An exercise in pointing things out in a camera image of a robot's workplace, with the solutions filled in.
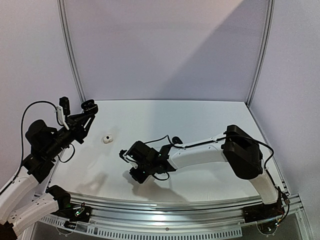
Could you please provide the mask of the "white earbud charging case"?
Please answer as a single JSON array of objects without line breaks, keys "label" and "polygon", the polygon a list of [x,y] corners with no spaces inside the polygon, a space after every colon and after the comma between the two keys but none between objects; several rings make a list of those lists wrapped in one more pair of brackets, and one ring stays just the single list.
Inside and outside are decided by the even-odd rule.
[{"label": "white earbud charging case", "polygon": [[108,144],[108,143],[111,143],[112,141],[114,140],[113,136],[111,134],[109,135],[106,135],[102,138],[102,142],[104,144]]}]

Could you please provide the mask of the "glossy black charging case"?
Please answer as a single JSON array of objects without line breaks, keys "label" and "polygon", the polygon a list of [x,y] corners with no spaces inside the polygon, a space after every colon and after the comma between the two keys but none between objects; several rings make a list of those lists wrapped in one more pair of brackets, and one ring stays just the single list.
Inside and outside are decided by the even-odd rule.
[{"label": "glossy black charging case", "polygon": [[99,111],[98,105],[95,103],[93,99],[84,101],[80,107],[82,108],[83,113],[86,115],[95,115]]}]

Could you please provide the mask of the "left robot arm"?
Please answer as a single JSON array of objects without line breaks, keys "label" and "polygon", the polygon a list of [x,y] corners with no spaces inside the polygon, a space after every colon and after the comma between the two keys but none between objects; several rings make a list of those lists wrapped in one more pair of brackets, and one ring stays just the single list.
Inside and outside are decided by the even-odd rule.
[{"label": "left robot arm", "polygon": [[70,115],[60,130],[48,127],[42,120],[33,122],[25,137],[30,154],[22,160],[18,173],[0,191],[0,238],[16,240],[29,226],[48,214],[67,218],[70,222],[88,222],[91,207],[71,203],[70,194],[58,185],[47,188],[35,201],[16,208],[25,195],[41,184],[55,165],[55,158],[73,141],[82,144],[95,118],[94,113]]}]

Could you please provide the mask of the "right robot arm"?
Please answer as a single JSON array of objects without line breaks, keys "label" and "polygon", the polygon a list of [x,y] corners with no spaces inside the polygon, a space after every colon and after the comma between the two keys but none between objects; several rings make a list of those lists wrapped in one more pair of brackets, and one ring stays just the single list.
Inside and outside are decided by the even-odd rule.
[{"label": "right robot arm", "polygon": [[274,154],[270,146],[232,124],[220,135],[202,141],[184,144],[179,137],[173,137],[160,150],[138,140],[128,150],[121,150],[119,157],[132,165],[129,174],[139,184],[150,176],[168,176],[189,166],[228,163],[239,179],[249,181],[257,191],[262,200],[258,213],[262,218],[269,218],[278,210],[281,194],[267,170],[260,147]]}]

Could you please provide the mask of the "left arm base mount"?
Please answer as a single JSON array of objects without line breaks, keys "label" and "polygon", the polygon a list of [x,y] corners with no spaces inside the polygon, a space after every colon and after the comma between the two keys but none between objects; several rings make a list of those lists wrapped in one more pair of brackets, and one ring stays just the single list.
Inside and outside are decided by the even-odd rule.
[{"label": "left arm base mount", "polygon": [[92,216],[93,208],[85,202],[68,203],[66,208],[53,212],[52,215],[68,219],[70,222],[88,223]]}]

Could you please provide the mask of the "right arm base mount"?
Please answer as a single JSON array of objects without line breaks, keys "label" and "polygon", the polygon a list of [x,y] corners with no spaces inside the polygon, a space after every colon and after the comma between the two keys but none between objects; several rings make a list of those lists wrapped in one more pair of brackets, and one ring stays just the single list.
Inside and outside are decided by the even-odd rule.
[{"label": "right arm base mount", "polygon": [[253,223],[262,220],[272,219],[277,216],[282,216],[285,213],[285,209],[281,203],[260,203],[256,205],[243,207],[241,211],[245,223]]}]

